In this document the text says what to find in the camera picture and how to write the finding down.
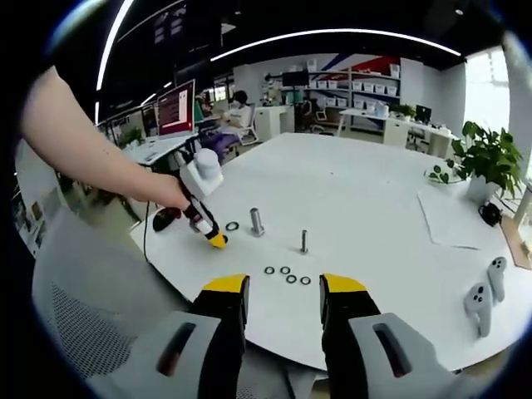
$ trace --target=ceiling light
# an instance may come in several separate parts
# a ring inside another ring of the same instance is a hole
[[[94,105],[94,124],[95,125],[98,124],[99,114],[100,114],[100,102],[97,101],[96,104]]]
[[[140,106],[143,106],[146,102],[148,102],[149,100],[151,100],[153,97],[155,97],[155,93],[153,93],[151,96],[149,96],[148,98],[146,98],[144,101],[141,102]]]
[[[113,46],[113,42],[115,41],[116,34],[118,33],[118,29],[120,28],[120,25],[124,21],[124,18],[126,17],[127,12],[130,10],[131,4],[134,0],[124,0],[122,3],[120,10],[118,10],[118,13],[116,14],[115,21],[113,22],[111,26],[111,30],[109,31],[109,36],[107,37],[106,46],[103,49],[103,54],[101,55],[101,61],[100,61],[100,70],[98,71],[98,81],[96,82],[96,91],[101,89],[101,83],[103,82],[103,76],[106,73],[106,66],[107,61],[109,61],[109,55],[111,54],[111,47]]]
[[[374,34],[374,35],[398,37],[400,39],[407,39],[407,40],[411,40],[413,42],[419,42],[419,43],[426,44],[427,46],[432,46],[432,47],[435,47],[435,48],[439,48],[440,50],[443,50],[444,52],[449,52],[450,54],[453,54],[453,55],[455,55],[457,57],[461,56],[461,54],[459,52],[455,52],[454,50],[451,50],[449,47],[445,47],[445,46],[442,46],[441,44],[437,44],[437,43],[434,43],[434,42],[429,42],[428,40],[420,39],[419,37],[403,35],[402,33],[375,31],[375,30],[372,30],[372,29],[341,28],[341,29],[317,29],[315,31],[295,32],[295,33],[289,33],[289,34],[286,34],[286,35],[270,37],[269,39],[259,40],[258,42],[253,42],[253,43],[246,44],[244,46],[235,48],[234,50],[230,50],[228,52],[220,54],[219,56],[213,57],[210,60],[213,62],[213,61],[219,60],[220,58],[223,58],[223,57],[226,57],[226,56],[230,56],[231,54],[235,54],[236,52],[241,52],[242,50],[245,50],[247,48],[250,48],[250,47],[253,47],[253,46],[258,46],[259,44],[275,42],[277,40],[288,39],[290,37],[315,35],[315,34],[319,34],[319,33],[369,33],[369,34]]]

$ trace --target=white vr controller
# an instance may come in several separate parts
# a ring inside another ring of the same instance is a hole
[[[491,328],[491,308],[493,298],[502,302],[505,299],[504,271],[506,270],[506,258],[495,258],[488,267],[487,283],[477,283],[467,293],[464,299],[465,312],[468,315],[476,315],[479,323],[479,334],[487,337]]]

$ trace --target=desk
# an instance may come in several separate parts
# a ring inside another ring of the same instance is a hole
[[[327,272],[358,279],[383,313],[395,313],[435,345],[444,367],[463,368],[520,337],[532,312],[532,273],[509,265],[506,299],[494,308],[490,335],[479,339],[463,296],[487,278],[491,260],[511,254],[502,233],[486,250],[431,242],[417,192],[433,165],[433,157],[415,151],[282,134],[224,165],[224,183],[205,201],[220,226],[240,223],[226,232],[227,248],[209,246],[183,219],[156,234],[152,215],[146,254],[190,300],[212,278],[249,274],[246,338],[295,362],[326,369],[318,276]],[[260,238],[249,232],[253,207],[265,228]],[[140,248],[144,228],[131,231]],[[306,255],[298,252],[302,229]],[[267,266],[275,274],[266,275]],[[311,284],[286,283],[282,266]]]
[[[147,140],[135,148],[126,148],[124,153],[139,165],[151,167],[174,150],[180,148],[189,138],[197,135],[185,134],[176,137]]]
[[[400,146],[402,148],[406,147],[406,137],[408,130],[411,128],[421,129],[431,134],[429,142],[429,154],[439,156],[440,158],[446,158],[447,149],[451,143],[451,140],[456,139],[457,137],[452,135],[448,130],[436,129],[431,126],[423,125],[415,121],[401,121],[391,117],[382,117],[374,114],[365,112],[364,110],[358,110],[356,108],[348,108],[340,112],[342,116],[340,118],[340,123],[337,129],[337,136],[340,136],[342,133],[342,128],[345,125],[345,119],[347,116],[360,116],[362,118],[375,119],[379,121],[384,121],[384,144],[387,142],[392,143],[392,145]],[[393,129],[390,124],[395,124],[398,129]],[[387,135],[396,135],[393,138],[387,138]]]
[[[255,108],[255,133],[260,142],[273,139],[284,131],[294,131],[293,106]]]

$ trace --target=white flower pot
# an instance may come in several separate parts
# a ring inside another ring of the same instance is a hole
[[[499,186],[496,183],[486,183],[484,176],[474,176],[471,178],[465,197],[481,206],[491,199],[498,188]]]

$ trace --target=human arm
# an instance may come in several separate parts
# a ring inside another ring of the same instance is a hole
[[[166,207],[186,209],[190,205],[174,176],[136,164],[92,125],[55,67],[30,90],[21,131],[37,154],[74,180]]]

